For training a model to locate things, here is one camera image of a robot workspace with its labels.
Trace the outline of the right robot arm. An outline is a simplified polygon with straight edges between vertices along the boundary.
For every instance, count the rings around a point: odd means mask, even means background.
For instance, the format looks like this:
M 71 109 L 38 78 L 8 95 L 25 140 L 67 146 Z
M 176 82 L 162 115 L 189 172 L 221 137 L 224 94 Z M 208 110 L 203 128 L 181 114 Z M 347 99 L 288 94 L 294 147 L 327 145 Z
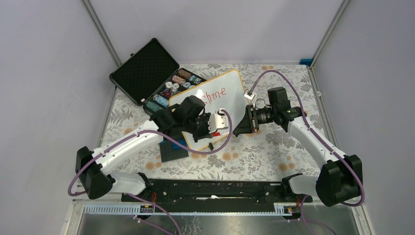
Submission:
M 313 157 L 320 168 L 317 177 L 297 173 L 281 181 L 281 197 L 288 202 L 300 195 L 318 197 L 324 205 L 331 207 L 346 204 L 347 200 L 364 198 L 362 162 L 356 155 L 347 155 L 337 149 L 322 134 L 308 123 L 301 107 L 291 107 L 283 87 L 268 90 L 267 107 L 257 109 L 247 105 L 240 123 L 233 129 L 237 137 L 252 134 L 260 125 L 275 123 L 295 138 Z

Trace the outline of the yellow framed whiteboard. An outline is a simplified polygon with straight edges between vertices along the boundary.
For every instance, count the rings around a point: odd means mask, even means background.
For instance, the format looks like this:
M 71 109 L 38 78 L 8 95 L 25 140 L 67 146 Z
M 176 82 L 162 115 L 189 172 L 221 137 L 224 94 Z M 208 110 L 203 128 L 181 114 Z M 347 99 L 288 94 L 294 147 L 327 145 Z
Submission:
M 194 95 L 205 103 L 205 111 L 214 114 L 225 109 L 235 129 L 245 114 L 249 104 L 244 97 L 245 87 L 239 70 L 232 69 L 206 82 L 196 85 L 169 99 L 169 104 L 181 103 L 186 97 Z

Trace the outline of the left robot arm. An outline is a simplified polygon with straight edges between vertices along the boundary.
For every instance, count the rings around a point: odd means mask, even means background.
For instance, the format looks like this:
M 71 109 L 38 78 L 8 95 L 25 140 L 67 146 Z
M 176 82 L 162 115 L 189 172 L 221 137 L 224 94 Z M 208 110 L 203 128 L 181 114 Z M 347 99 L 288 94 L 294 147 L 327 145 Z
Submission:
M 152 189 L 143 174 L 122 173 L 116 168 L 134 154 L 165 139 L 197 153 L 173 137 L 187 132 L 195 142 L 213 138 L 219 135 L 219 124 L 228 124 L 226 113 L 222 110 L 207 112 L 204 102 L 194 95 L 181 103 L 161 108 L 138 128 L 104 147 L 78 149 L 76 175 L 69 185 L 68 194 L 73 197 L 86 195 L 95 200 L 108 193 L 129 193 L 140 201 L 146 201 L 151 197 Z

